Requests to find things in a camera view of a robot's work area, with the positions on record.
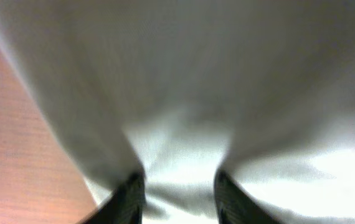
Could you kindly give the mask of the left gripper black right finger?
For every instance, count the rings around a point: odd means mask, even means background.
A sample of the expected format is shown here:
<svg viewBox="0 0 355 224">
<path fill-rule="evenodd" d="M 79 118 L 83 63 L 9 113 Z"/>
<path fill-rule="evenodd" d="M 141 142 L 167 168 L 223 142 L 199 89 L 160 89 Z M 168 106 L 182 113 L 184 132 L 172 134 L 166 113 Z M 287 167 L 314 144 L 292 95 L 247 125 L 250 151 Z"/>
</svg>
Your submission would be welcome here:
<svg viewBox="0 0 355 224">
<path fill-rule="evenodd" d="M 214 198 L 219 224 L 281 224 L 243 192 L 224 170 L 214 178 Z"/>
</svg>

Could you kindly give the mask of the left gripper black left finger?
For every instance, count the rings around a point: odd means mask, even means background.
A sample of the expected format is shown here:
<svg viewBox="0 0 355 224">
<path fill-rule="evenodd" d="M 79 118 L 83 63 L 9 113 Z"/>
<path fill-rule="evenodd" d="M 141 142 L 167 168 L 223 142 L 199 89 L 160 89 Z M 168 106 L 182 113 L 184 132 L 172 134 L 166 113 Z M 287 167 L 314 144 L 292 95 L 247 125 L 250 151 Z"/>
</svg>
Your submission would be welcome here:
<svg viewBox="0 0 355 224">
<path fill-rule="evenodd" d="M 144 177 L 132 174 L 118 186 L 111 198 L 79 224 L 142 224 L 145 206 Z"/>
</svg>

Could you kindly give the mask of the olive green shorts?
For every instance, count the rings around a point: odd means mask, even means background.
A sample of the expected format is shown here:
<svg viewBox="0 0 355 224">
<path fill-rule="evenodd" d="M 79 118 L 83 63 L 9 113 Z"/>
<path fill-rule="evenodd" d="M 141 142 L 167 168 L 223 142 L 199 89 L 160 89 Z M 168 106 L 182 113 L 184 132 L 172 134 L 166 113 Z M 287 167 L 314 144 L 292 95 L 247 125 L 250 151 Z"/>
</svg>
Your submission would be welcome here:
<svg viewBox="0 0 355 224">
<path fill-rule="evenodd" d="M 355 143 L 355 1 L 0 1 L 0 50 L 108 189 Z"/>
</svg>

